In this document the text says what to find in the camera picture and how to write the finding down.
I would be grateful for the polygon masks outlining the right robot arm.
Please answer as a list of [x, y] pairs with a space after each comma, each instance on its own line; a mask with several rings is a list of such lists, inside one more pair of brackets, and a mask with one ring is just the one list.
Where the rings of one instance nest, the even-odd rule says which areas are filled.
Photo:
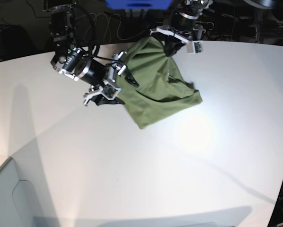
[[[49, 29], [56, 46], [55, 54], [51, 60], [53, 69], [61, 75], [90, 85], [84, 94], [84, 105], [90, 101], [99, 105], [124, 104], [118, 95], [121, 88], [117, 85], [117, 77], [123, 75], [132, 86], [139, 84], [128, 70], [122, 57], [125, 51], [116, 53], [108, 58], [103, 65], [98, 62], [100, 45], [97, 41], [96, 26], [91, 15], [75, 0], [45, 0], [43, 9], [51, 15]], [[87, 49], [81, 45], [76, 32], [75, 10], [82, 12], [88, 19], [91, 27], [91, 39], [87, 41]]]

